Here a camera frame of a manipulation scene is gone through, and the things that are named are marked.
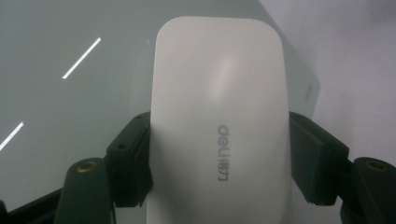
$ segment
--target white power bank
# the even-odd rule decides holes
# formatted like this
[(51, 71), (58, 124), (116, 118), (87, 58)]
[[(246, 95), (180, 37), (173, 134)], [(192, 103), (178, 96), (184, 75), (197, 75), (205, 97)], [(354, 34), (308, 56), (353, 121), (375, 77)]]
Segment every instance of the white power bank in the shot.
[(148, 224), (290, 220), (289, 110), (277, 33), (182, 17), (157, 37)]

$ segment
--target white wall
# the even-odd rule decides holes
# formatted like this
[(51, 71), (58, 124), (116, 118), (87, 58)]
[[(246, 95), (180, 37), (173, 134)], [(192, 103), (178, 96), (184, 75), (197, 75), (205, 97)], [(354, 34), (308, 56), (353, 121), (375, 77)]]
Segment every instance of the white wall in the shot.
[[(350, 148), (349, 158), (396, 164), (396, 2), (261, 0), (308, 66), (320, 92), (313, 120)], [(294, 193), (295, 223), (341, 223)]]

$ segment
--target screw hole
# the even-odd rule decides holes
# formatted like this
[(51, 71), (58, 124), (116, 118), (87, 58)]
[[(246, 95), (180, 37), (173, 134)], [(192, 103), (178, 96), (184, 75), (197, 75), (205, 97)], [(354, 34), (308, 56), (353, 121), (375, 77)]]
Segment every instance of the screw hole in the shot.
[(387, 171), (387, 166), (385, 166), (384, 164), (382, 164), (381, 162), (378, 161), (367, 161), (366, 165), (375, 171), (378, 172), (386, 172)]

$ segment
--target glossy white surface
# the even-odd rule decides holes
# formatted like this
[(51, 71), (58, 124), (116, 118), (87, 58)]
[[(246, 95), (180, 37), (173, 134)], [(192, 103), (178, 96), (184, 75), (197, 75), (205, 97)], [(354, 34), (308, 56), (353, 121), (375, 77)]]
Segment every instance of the glossy white surface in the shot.
[(273, 28), (198, 17), (165, 24), (149, 165), (148, 224), (290, 223), (289, 108)]
[[(253, 0), (0, 2), (0, 142), (24, 124), (0, 151), (8, 210), (60, 188), (70, 165), (103, 157), (127, 122), (150, 110), (156, 35), (185, 15), (251, 18), (277, 30)], [(290, 109), (312, 115), (318, 82), (280, 36)], [(118, 220), (144, 223), (136, 211), (145, 212), (118, 209)]]

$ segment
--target deli logo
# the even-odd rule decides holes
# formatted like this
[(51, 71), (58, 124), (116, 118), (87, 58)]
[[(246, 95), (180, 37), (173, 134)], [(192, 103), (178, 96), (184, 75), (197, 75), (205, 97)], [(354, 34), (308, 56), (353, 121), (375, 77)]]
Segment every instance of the deli logo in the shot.
[(219, 176), (218, 181), (228, 181), (228, 175), (230, 174), (230, 147), (229, 147), (229, 129), (225, 125), (220, 125), (218, 127), (219, 133), (219, 152), (218, 152), (218, 168), (219, 168)]

